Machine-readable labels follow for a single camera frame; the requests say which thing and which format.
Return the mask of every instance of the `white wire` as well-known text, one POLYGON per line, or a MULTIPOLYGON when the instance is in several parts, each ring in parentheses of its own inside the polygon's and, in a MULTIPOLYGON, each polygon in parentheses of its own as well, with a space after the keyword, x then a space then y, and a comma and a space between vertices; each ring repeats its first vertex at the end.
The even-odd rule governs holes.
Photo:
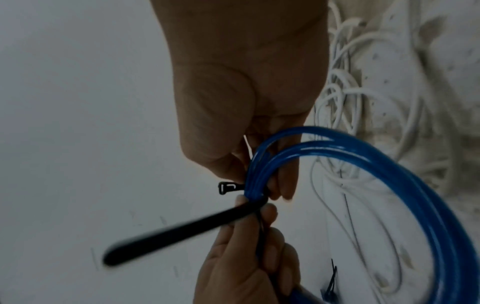
MULTIPOLYGON (((435 93, 430 85, 424 71, 418 54, 414 50, 412 40, 412 30, 410 26, 410 1, 404 0, 404 9, 406 13, 404 35, 405 39, 401 39, 399 35, 389 32, 368 32, 352 39, 353 29, 361 28, 366 23, 360 18, 350 18, 342 22, 340 10, 338 6, 329 0, 328 7, 333 15, 335 28, 329 28, 330 47, 329 47, 329 69, 325 86, 320 93, 314 106, 314 124, 316 126, 323 126, 332 129, 340 129, 356 136, 362 123, 362 109, 363 96, 375 99, 382 102, 392 109, 402 128, 401 138, 396 144, 395 148, 390 151, 389 156, 399 161, 405 153, 411 148, 415 141, 415 136, 419 128, 419 122, 422 110, 425 109, 432 116, 432 121, 436 123, 437 129, 444 138, 444 143, 448 158, 441 161, 432 161, 423 166, 417 166, 414 173, 417 175, 424 175, 435 171, 443 171, 443 179, 430 179, 436 186, 440 194, 448 194, 454 187, 455 181, 458 180, 460 173, 460 166, 462 162, 462 154, 460 150, 459 136, 457 128, 451 116, 447 113, 445 106, 439 103, 435 98, 435 93), (362 44, 371 41, 384 41, 392 45, 396 50, 404 53, 408 59, 412 74, 412 97, 409 105, 408 113, 402 108, 398 100, 390 96, 386 96, 380 92, 370 88, 361 87, 356 79, 350 74, 350 54, 362 44)), ((350 242, 355 248, 362 265, 369 277, 369 284, 373 290, 377 301, 385 303, 386 300, 383 294, 392 294, 399 290, 402 284, 402 271, 400 265, 400 258, 395 248, 394 242, 387 228, 382 223, 376 211, 370 206, 367 200, 360 199, 355 192, 359 190, 375 194, 391 193, 386 187, 383 190, 373 189, 367 184, 373 182, 375 179, 371 175, 360 175, 357 167, 337 160, 330 160, 325 157, 317 158, 312 164, 310 170, 310 182, 313 191, 319 201, 324 205, 327 212, 340 225, 343 232, 348 236, 350 242), (337 215, 326 204, 315 188, 313 182, 313 170, 316 164, 322 171, 322 176, 329 179, 336 190, 342 194, 348 194, 355 197, 361 202, 367 210, 374 215, 375 219, 381 225, 383 231, 386 233, 389 245, 395 253, 396 264, 394 267, 395 278, 394 282, 389 284, 388 288, 379 286, 374 279, 372 272, 363 257, 360 245, 350 236, 347 229, 343 226, 337 215)))

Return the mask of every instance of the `white wall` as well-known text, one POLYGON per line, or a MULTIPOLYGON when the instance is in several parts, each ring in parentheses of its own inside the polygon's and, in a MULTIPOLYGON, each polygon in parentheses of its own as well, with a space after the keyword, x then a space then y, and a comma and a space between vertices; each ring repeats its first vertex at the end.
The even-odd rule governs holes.
MULTIPOLYGON (((147 1, 0 2, 0 301, 187 303, 215 233, 116 270, 113 242, 233 204, 180 153, 169 54, 147 1)), ((302 283, 330 277, 301 163, 277 226, 302 283)))

